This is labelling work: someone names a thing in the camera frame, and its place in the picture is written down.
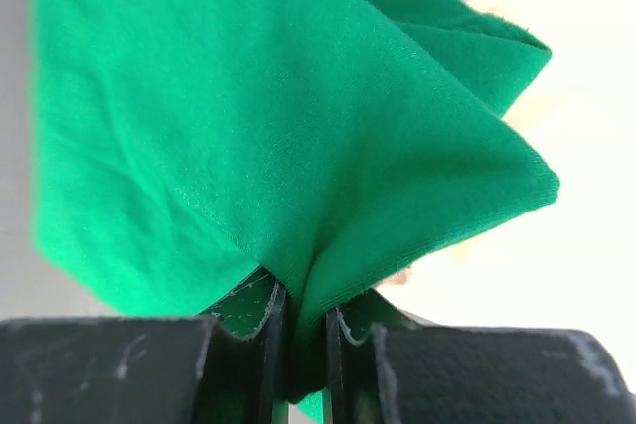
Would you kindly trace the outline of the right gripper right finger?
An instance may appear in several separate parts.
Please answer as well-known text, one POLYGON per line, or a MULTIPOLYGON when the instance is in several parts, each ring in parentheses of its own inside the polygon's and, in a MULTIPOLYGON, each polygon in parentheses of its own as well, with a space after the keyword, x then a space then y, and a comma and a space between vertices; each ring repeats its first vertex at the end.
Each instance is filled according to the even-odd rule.
POLYGON ((452 328, 370 290, 326 317, 328 423, 635 420, 607 350, 575 330, 452 328))

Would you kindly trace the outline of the green t shirt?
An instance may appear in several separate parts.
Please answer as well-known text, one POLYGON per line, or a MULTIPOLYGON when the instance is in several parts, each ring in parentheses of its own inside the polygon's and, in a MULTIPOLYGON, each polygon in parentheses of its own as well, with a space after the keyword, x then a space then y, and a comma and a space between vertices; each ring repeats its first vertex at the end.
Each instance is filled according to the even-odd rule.
POLYGON ((323 417, 329 310, 557 199, 504 121, 550 58, 460 0, 31 0, 38 251, 112 308, 289 295, 323 417))

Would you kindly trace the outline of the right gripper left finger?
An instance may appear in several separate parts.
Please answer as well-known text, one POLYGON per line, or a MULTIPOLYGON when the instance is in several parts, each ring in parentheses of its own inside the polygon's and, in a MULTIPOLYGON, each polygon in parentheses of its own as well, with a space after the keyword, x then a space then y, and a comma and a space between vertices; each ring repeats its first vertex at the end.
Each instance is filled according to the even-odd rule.
POLYGON ((5 423, 284 423, 286 292, 258 270, 192 317, 1 324, 5 423))

